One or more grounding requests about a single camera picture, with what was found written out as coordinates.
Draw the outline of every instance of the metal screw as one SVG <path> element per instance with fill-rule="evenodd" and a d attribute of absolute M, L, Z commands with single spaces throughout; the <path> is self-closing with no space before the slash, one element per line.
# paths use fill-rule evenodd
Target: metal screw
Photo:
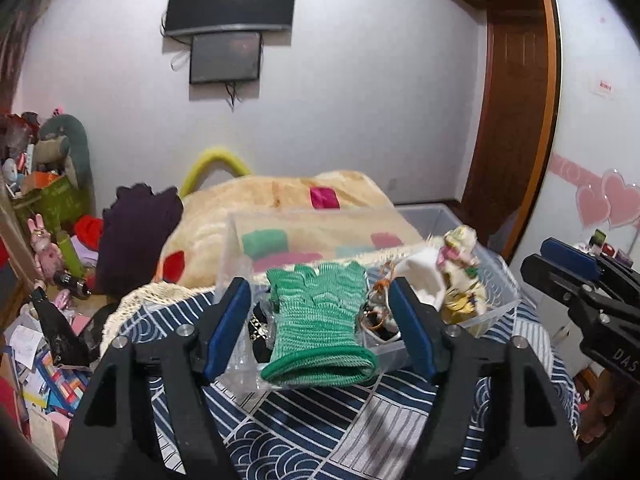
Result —
<path fill-rule="evenodd" d="M 123 335 L 119 335 L 116 338 L 114 338 L 113 341 L 111 341 L 111 346 L 113 346 L 114 348 L 124 348 L 128 342 L 129 342 L 129 339 L 127 339 Z"/>
<path fill-rule="evenodd" d="M 521 350 L 523 348 L 526 348 L 527 346 L 529 346 L 529 341 L 527 341 L 526 339 L 524 339 L 521 335 L 516 335 L 514 337 L 511 338 L 511 343 L 516 347 L 516 348 L 520 348 Z"/>
<path fill-rule="evenodd" d="M 180 337 L 188 337 L 196 331 L 196 328 L 190 324 L 180 325 L 175 329 L 175 333 Z"/>
<path fill-rule="evenodd" d="M 445 329 L 445 332 L 449 337 L 458 337 L 462 334 L 462 329 L 458 325 L 449 325 Z"/>

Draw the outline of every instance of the green knit glove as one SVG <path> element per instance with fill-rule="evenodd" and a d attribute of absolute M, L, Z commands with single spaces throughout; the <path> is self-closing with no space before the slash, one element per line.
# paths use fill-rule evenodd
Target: green knit glove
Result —
<path fill-rule="evenodd" d="M 367 299 L 365 269 L 351 262 L 270 269 L 276 341 L 260 376 L 272 384 L 347 386 L 376 373 L 375 355 L 354 337 Z"/>

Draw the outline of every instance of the stuffed bunny toy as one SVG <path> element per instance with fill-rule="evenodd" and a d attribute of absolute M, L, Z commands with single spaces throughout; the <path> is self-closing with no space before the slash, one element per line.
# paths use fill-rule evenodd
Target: stuffed bunny toy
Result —
<path fill-rule="evenodd" d="M 45 280 L 52 280 L 55 272 L 64 268 L 62 252 L 51 242 L 51 234 L 44 228 L 42 215 L 36 215 L 35 223 L 29 218 L 27 226 L 31 232 L 31 247 L 36 253 L 36 270 Z"/>

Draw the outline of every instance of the blue patterned blanket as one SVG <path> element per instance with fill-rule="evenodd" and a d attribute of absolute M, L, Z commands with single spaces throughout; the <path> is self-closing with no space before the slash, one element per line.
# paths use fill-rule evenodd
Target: blue patterned blanket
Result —
<path fill-rule="evenodd" d="M 120 327 L 142 343 L 194 323 L 213 304 L 213 293 L 171 306 L 145 303 Z M 484 335 L 507 342 L 523 335 L 549 374 L 574 432 L 577 396 L 564 363 L 553 351 L 535 308 L 521 302 Z M 488 379 L 478 381 L 460 470 L 476 464 L 489 402 Z M 164 387 L 150 383 L 158 438 L 167 467 L 183 472 L 174 445 Z M 394 480 L 414 450 L 437 394 L 411 368 L 383 374 L 348 388 L 308 388 L 235 396 L 216 382 L 204 388 L 228 452 L 248 480 Z"/>

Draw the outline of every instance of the clear plastic storage box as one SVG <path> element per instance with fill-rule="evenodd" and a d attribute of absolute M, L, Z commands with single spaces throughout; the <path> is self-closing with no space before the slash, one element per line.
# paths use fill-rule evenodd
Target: clear plastic storage box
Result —
<path fill-rule="evenodd" d="M 296 263 L 318 260 L 348 262 L 354 257 L 372 261 L 370 266 L 375 267 L 384 263 L 381 245 L 396 254 L 402 249 L 395 247 L 411 246 L 430 235 L 444 235 L 460 224 L 460 220 L 442 204 L 231 215 L 218 267 L 216 297 L 224 294 L 235 276 L 250 283 L 254 298 L 264 295 L 268 288 L 264 271 L 272 267 L 292 268 Z M 484 247 L 476 245 L 474 254 L 480 260 L 479 277 L 490 306 L 483 316 L 460 323 L 460 326 L 479 337 L 517 304 L 519 294 L 501 264 Z M 362 341 L 377 356 L 380 373 L 410 363 L 402 340 L 377 344 L 364 337 Z M 254 357 L 245 324 L 219 380 L 236 393 L 278 389 L 260 378 L 260 371 L 265 366 L 257 363 Z"/>

